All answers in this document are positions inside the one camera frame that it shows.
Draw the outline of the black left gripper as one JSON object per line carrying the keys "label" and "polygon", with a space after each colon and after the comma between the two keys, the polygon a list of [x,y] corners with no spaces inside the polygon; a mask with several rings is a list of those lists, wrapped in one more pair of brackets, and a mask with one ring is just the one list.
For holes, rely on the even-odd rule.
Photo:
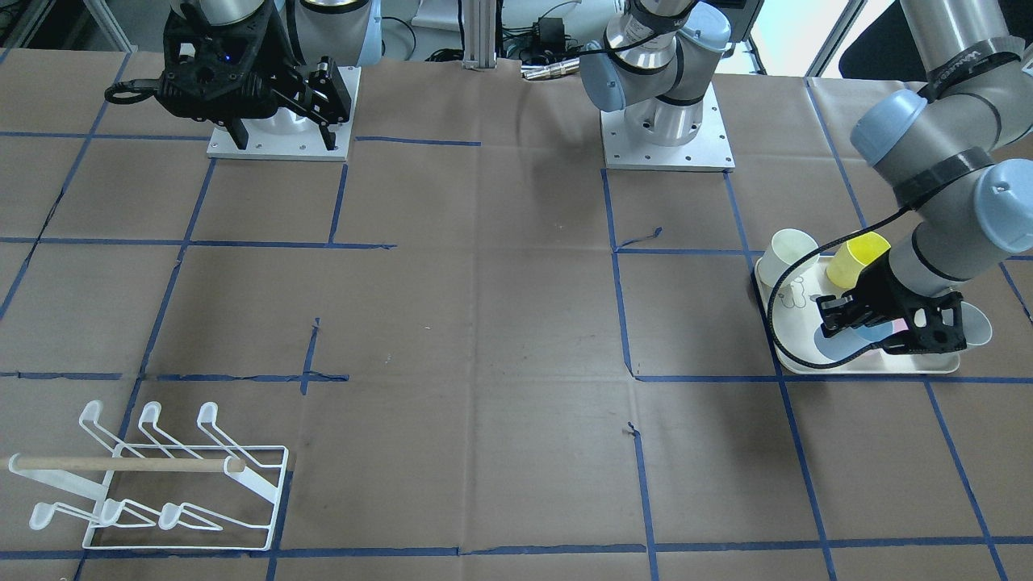
{"label": "black left gripper", "polygon": [[963,295],[958,290],[941,297],[926,297],[909,290],[893,274],[887,253],[864,269],[854,295],[819,295],[816,298],[824,338],[833,338],[845,328],[903,320],[905,331],[881,340],[881,348],[888,354],[966,349],[962,302]]}

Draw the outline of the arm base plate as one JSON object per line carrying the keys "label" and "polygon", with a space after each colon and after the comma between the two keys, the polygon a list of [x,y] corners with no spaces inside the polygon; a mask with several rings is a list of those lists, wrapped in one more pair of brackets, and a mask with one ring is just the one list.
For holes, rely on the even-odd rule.
{"label": "arm base plate", "polygon": [[606,169],[723,172],[735,169],[716,91],[675,106],[658,97],[622,111],[602,111]]}
{"label": "arm base plate", "polygon": [[244,120],[249,140],[246,148],[238,148],[228,130],[218,127],[211,133],[207,155],[210,158],[253,159],[254,161],[347,161],[352,142],[355,106],[358,103],[361,67],[340,66],[352,104],[349,120],[328,128],[335,146],[326,148],[320,125],[289,111],[280,109],[267,120]]}

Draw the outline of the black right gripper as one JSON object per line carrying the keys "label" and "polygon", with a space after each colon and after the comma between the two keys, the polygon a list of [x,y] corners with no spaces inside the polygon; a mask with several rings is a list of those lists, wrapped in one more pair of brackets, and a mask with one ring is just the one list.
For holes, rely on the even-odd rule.
{"label": "black right gripper", "polygon": [[274,4],[173,4],[163,32],[165,70],[155,99],[170,114],[219,123],[239,150],[242,119],[279,109],[315,124],[326,150],[352,117],[352,96],[332,58],[299,67]]}

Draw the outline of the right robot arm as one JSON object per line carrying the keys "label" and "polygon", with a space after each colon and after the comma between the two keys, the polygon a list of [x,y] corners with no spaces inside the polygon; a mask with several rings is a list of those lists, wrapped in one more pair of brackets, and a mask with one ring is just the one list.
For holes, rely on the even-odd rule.
{"label": "right robot arm", "polygon": [[148,91],[213,125],[211,158],[345,161],[383,12],[378,1],[174,1],[163,44]]}

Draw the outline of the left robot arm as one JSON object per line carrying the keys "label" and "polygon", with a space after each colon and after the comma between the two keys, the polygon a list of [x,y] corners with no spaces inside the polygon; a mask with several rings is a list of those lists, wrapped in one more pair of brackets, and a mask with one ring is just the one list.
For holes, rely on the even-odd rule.
{"label": "left robot arm", "polygon": [[[1031,162],[993,151],[1031,133],[1031,48],[996,1],[904,1],[926,84],[867,111],[851,132],[864,161],[922,222],[841,295],[820,295],[822,335],[905,322],[871,343],[888,354],[969,345],[960,287],[1031,247]],[[576,53],[584,91],[626,111],[643,139],[679,146],[695,135],[705,90],[730,37],[702,1],[629,1],[597,43]]]}

